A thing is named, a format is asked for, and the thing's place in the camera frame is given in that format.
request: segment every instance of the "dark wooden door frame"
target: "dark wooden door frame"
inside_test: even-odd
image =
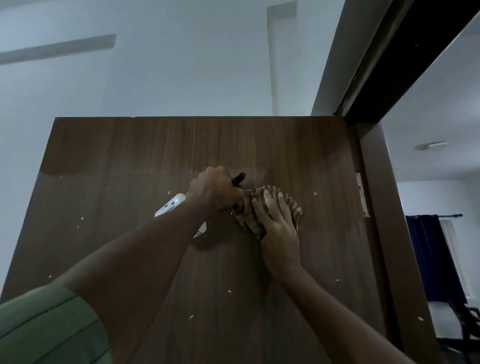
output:
[[[418,364],[439,363],[440,349],[380,120],[479,11],[475,1],[394,0],[335,113],[356,125],[396,318],[393,342]]]

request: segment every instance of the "right hand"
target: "right hand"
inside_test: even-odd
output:
[[[278,194],[280,208],[268,190],[264,191],[264,198],[271,218],[257,199],[252,199],[255,214],[267,232],[261,240],[262,253],[272,276],[283,282],[301,269],[299,238],[283,194]]]

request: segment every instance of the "left hand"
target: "left hand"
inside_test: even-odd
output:
[[[203,197],[214,212],[229,209],[243,198],[243,190],[232,184],[225,167],[208,167],[190,183],[187,199]]]

